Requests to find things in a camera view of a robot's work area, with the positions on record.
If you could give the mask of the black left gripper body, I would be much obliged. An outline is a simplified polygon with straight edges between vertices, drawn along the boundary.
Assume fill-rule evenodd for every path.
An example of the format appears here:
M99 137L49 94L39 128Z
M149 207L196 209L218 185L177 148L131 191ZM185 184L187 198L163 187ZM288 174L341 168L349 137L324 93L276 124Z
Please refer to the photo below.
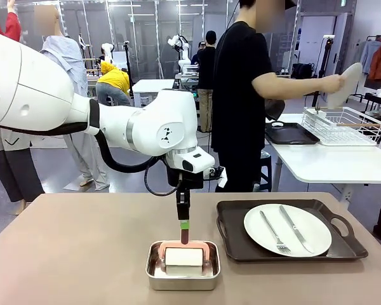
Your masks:
M191 173L184 170L178 170L170 168L166 165L166 173L168 184L173 187L173 189L167 193L170 195L176 191L184 191L186 189L202 189L204 184L204 175L200 173Z

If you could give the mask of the person's right hand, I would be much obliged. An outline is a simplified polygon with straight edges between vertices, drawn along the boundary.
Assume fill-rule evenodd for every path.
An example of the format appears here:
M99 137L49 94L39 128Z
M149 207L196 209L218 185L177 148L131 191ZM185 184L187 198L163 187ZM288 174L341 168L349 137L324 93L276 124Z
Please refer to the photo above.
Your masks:
M345 84L345 76L334 74L326 78L325 91L328 93L338 92Z

